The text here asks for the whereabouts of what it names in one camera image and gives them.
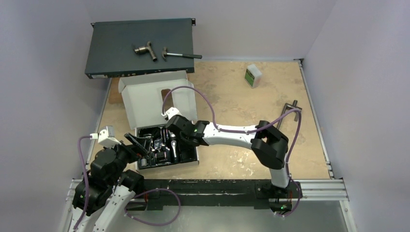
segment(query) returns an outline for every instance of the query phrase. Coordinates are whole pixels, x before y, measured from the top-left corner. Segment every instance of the white connector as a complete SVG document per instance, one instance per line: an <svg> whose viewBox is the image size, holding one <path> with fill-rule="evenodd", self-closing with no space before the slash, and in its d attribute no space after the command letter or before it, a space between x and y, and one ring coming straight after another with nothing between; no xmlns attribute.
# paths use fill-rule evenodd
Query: white connector
<svg viewBox="0 0 410 232"><path fill-rule="evenodd" d="M91 140L97 140L98 139L98 133L92 133L92 134L90 134L90 136L91 136Z"/></svg>
<svg viewBox="0 0 410 232"><path fill-rule="evenodd" d="M171 107L167 111L165 111L165 114L161 114L161 115L165 118L165 120L169 120L175 115L182 115L182 114L175 107Z"/></svg>
<svg viewBox="0 0 410 232"><path fill-rule="evenodd" d="M98 134L98 144L107 148L112 148L117 144L121 144L120 141L114 137L113 126L106 126L100 131Z"/></svg>

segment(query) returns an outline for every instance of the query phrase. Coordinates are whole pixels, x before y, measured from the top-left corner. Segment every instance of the open box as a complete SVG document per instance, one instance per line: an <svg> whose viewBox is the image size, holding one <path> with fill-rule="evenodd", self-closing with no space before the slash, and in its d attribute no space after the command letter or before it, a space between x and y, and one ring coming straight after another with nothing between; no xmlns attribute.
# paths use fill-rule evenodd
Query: open box
<svg viewBox="0 0 410 232"><path fill-rule="evenodd" d="M171 146L172 135L164 128L167 121L161 115L163 98L177 86L193 87L185 71L122 77L119 80L118 91L124 101L130 129L136 129L136 136L145 137L143 141L147 141L144 146L149 155L137 162L137 170L199 164L196 148L177 142L175 146ZM191 121L197 120L195 94L190 89L173 91L165 103L165 110L170 107L176 107Z"/></svg>

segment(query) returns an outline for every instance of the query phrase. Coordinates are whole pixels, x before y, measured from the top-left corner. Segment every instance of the small white bottle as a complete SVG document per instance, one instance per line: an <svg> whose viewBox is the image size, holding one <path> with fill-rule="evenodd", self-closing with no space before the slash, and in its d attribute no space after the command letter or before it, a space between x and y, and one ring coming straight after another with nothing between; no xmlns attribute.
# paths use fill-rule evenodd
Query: small white bottle
<svg viewBox="0 0 410 232"><path fill-rule="evenodd" d="M245 81L251 88L255 88L259 85L262 78L262 72L256 67L255 64L251 64L246 69Z"/></svg>

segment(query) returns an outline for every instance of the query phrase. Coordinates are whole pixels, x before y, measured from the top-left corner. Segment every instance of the floor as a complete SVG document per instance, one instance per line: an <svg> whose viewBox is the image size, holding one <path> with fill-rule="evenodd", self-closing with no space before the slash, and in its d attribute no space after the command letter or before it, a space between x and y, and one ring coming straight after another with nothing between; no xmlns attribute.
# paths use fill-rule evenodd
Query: floor
<svg viewBox="0 0 410 232"><path fill-rule="evenodd" d="M255 64L263 73L260 86L252 89L244 80L246 67ZM295 179L328 179L313 113L297 62L231 62L198 61L195 73L188 79L211 101L218 124L249 126L259 120L272 121L280 116L285 103L298 100L302 110L302 126L290 158L290 172ZM102 115L100 128L114 126L116 138L133 132L130 128L117 88L113 80L109 98ZM211 112L200 95L195 94L198 119L212 120ZM280 130L294 137L297 122L294 115L283 120ZM101 150L95 144L91 160ZM145 178L164 179L269 179L269 170L262 166L252 151L227 145L198 147L199 165L173 170L143 173ZM128 168L135 169L134 164Z"/></svg>
<svg viewBox="0 0 410 232"><path fill-rule="evenodd" d="M165 206L160 211L131 211L132 215L153 223L164 223L174 217L177 206ZM338 201L302 201L291 217L274 217L270 209L253 207L183 206L176 221L167 226L153 227L129 217L118 215L116 231L134 232L347 232Z"/></svg>

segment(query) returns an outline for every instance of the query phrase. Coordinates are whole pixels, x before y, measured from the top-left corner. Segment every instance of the green label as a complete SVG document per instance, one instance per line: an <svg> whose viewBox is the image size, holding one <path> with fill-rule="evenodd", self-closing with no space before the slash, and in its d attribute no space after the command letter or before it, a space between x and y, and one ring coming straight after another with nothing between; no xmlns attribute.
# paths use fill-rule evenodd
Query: green label
<svg viewBox="0 0 410 232"><path fill-rule="evenodd" d="M250 84L250 86L253 86L253 81L255 80L255 77L247 69L245 73L245 80Z"/></svg>

